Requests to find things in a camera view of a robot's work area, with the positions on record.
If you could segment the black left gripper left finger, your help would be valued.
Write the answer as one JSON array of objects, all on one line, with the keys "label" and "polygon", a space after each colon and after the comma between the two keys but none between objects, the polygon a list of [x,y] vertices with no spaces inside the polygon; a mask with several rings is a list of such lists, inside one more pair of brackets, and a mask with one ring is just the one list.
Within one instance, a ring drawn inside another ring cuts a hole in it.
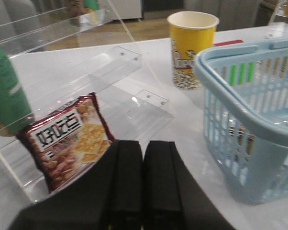
[{"label": "black left gripper left finger", "polygon": [[139,142],[118,141],[116,163],[105,214],[105,230],[140,230],[142,227],[142,165]]}]

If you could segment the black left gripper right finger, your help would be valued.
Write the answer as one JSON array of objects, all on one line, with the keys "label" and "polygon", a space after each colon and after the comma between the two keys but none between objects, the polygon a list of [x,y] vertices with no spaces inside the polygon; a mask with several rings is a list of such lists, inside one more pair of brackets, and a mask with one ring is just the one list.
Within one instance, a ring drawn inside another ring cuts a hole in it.
[{"label": "black left gripper right finger", "polygon": [[179,230],[182,212],[169,142],[150,141],[143,170],[144,229]]}]

